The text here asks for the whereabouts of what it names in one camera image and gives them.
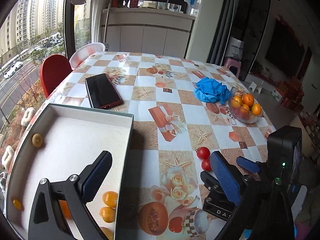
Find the blue gloved right hand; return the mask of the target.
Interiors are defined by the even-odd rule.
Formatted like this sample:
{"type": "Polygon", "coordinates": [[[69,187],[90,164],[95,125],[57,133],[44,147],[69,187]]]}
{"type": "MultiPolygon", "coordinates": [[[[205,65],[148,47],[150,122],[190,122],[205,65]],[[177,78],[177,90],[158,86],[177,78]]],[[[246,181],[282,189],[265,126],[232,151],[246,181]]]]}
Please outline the blue gloved right hand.
{"type": "MultiPolygon", "coordinates": [[[[306,239],[310,231],[310,226],[303,225],[302,223],[295,223],[295,239],[306,239]]],[[[251,230],[245,229],[240,239],[248,239],[251,232],[251,230]]]]}

